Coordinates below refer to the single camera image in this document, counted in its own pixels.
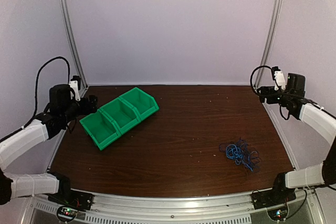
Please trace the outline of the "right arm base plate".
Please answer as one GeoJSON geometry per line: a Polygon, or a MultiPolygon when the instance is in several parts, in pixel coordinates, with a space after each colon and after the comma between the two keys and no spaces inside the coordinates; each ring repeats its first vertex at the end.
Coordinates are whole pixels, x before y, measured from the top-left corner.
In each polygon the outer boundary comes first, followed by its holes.
{"type": "Polygon", "coordinates": [[[295,199],[296,194],[294,191],[288,194],[282,194],[270,189],[265,191],[253,191],[251,194],[251,200],[255,210],[285,204],[295,199]]]}

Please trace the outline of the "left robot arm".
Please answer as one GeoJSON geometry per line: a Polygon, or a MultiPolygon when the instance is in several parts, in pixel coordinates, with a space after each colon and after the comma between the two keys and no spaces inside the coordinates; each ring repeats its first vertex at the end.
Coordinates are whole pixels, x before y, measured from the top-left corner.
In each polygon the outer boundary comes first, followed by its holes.
{"type": "Polygon", "coordinates": [[[40,194],[55,194],[64,205],[71,205],[76,197],[70,179],[60,173],[13,174],[5,169],[36,145],[52,139],[68,128],[77,117],[97,111],[98,98],[82,98],[78,82],[58,84],[49,90],[45,110],[34,115],[26,126],[1,139],[1,205],[11,199],[40,194]]]}

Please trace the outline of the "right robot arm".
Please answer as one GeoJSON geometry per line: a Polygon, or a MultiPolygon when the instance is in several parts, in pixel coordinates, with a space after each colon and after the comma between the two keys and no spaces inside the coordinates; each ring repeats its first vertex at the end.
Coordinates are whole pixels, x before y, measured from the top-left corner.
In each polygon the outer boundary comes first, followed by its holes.
{"type": "Polygon", "coordinates": [[[285,78],[278,68],[271,68],[271,74],[275,85],[263,86],[256,90],[260,102],[279,105],[281,116],[283,116],[282,109],[285,108],[288,114],[283,117],[284,120],[294,117],[310,126],[330,145],[328,154],[321,164],[277,176],[274,188],[269,192],[269,199],[272,203],[279,204],[296,188],[331,188],[335,184],[335,116],[305,98],[305,76],[289,73],[285,78]]]}

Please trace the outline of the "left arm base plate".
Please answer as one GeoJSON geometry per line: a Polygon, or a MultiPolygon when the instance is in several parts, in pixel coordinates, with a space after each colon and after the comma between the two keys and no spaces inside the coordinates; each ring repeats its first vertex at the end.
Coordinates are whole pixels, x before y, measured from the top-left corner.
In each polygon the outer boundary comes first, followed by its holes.
{"type": "Polygon", "coordinates": [[[93,194],[76,190],[72,190],[68,198],[65,198],[65,196],[61,194],[47,194],[47,196],[49,201],[80,211],[90,210],[93,203],[93,194]]]}

